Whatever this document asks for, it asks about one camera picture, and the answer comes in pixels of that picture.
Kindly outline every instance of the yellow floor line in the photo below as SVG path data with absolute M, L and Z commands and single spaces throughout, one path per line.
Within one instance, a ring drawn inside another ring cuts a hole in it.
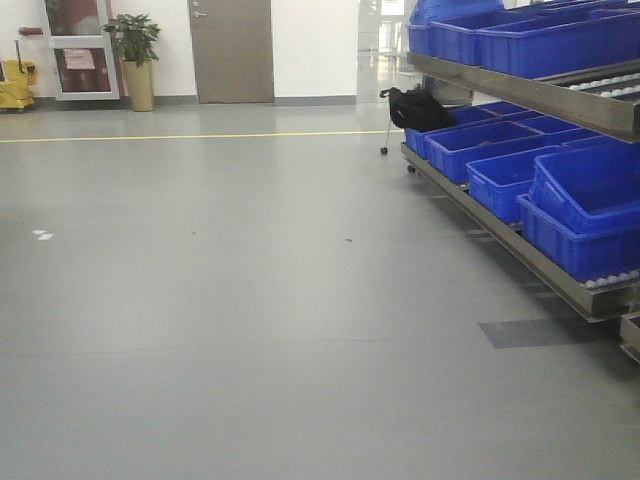
M 402 130 L 391 130 L 399 133 Z M 197 138 L 261 138 L 261 137 L 314 137 L 329 135 L 371 135 L 387 133 L 386 130 L 352 130 L 339 132 L 275 132 L 275 133 L 202 133 L 193 135 L 147 135 L 147 136 L 114 136 L 114 137 L 62 137 L 62 138 L 24 138 L 6 139 L 2 143 L 46 143 L 46 142 L 96 142 L 108 140 L 184 140 Z

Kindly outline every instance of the baseboard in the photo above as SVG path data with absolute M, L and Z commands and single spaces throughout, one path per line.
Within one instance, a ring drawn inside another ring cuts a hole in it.
M 131 108 L 131 100 L 128 97 L 120 100 L 56 100 L 53 97 L 36 98 L 36 103 L 29 109 L 33 110 L 127 110 Z M 155 98 L 156 105 L 198 105 L 196 95 L 175 95 Z
M 335 95 L 330 97 L 277 97 L 276 107 L 336 107 L 355 105 L 356 95 Z

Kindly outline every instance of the black bag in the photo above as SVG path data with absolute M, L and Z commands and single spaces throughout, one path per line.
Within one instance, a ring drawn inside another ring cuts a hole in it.
M 451 114 L 421 88 L 406 93 L 392 87 L 380 92 L 380 98 L 389 98 L 391 121 L 398 128 L 411 128 L 427 132 L 456 124 Z

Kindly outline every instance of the blue plastic bin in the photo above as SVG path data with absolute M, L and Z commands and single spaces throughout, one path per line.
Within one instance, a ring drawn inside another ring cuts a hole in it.
M 574 232 L 640 226 L 640 145 L 538 157 L 529 196 Z
M 502 0 L 419 0 L 407 25 L 409 50 L 435 56 L 433 21 L 502 9 Z
M 579 11 L 481 29 L 477 34 L 483 67 L 538 78 L 637 58 L 640 11 Z
M 476 35 L 476 30 L 534 18 L 537 17 L 523 13 L 495 11 L 433 22 L 431 38 L 435 43 L 434 55 L 467 65 L 482 65 L 480 37 Z
M 418 0 L 409 21 L 413 25 L 428 25 L 443 18 L 503 9 L 502 0 Z
M 427 158 L 426 150 L 424 147 L 424 139 L 426 136 L 434 135 L 444 131 L 450 131 L 456 128 L 465 128 L 471 125 L 480 125 L 482 123 L 495 121 L 498 118 L 497 115 L 478 107 L 450 109 L 449 113 L 451 113 L 451 116 L 456 121 L 456 125 L 452 127 L 439 128 L 437 130 L 430 130 L 428 132 L 421 132 L 419 130 L 412 130 L 407 128 L 405 130 L 407 146 L 422 158 Z
M 522 210 L 516 198 L 531 188 L 535 158 L 563 151 L 543 147 L 471 162 L 467 165 L 469 193 L 503 222 L 518 222 Z
M 625 145 L 625 142 L 618 140 L 617 138 L 607 137 L 606 135 L 594 135 L 589 138 L 582 138 L 579 140 L 570 140 L 562 144 L 563 147 L 567 147 L 571 150 L 580 150 L 583 148 L 596 148 L 601 146 L 616 146 Z
M 552 0 L 514 8 L 514 12 L 534 13 L 535 15 L 554 15 L 579 10 L 598 8 L 618 8 L 628 5 L 627 0 Z
M 575 233 L 536 207 L 526 195 L 523 236 L 580 282 L 640 268 L 640 225 L 597 233 Z
M 528 109 L 521 107 L 520 105 L 516 105 L 515 103 L 502 102 L 502 101 L 485 103 L 484 105 L 478 105 L 478 108 L 482 108 L 483 110 L 487 110 L 491 113 L 495 113 L 496 115 L 510 115 L 512 113 L 529 111 Z
M 416 143 L 416 135 L 421 133 L 419 130 L 414 130 L 413 128 L 405 128 L 404 129 L 404 138 L 409 147 L 414 152 L 418 151 L 417 143 Z
M 519 123 L 544 133 L 547 137 L 547 145 L 560 145 L 564 142 L 599 135 L 592 130 L 549 116 L 522 120 Z
M 429 162 L 455 183 L 469 180 L 469 162 L 543 146 L 544 135 L 507 121 L 445 131 L 425 138 Z
M 421 55 L 435 56 L 435 41 L 431 25 L 407 25 L 409 31 L 409 51 Z

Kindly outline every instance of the paper sign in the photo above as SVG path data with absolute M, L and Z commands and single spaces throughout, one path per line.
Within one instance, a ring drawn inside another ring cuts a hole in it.
M 86 48 L 64 48 L 64 61 L 69 70 L 95 70 L 91 50 Z

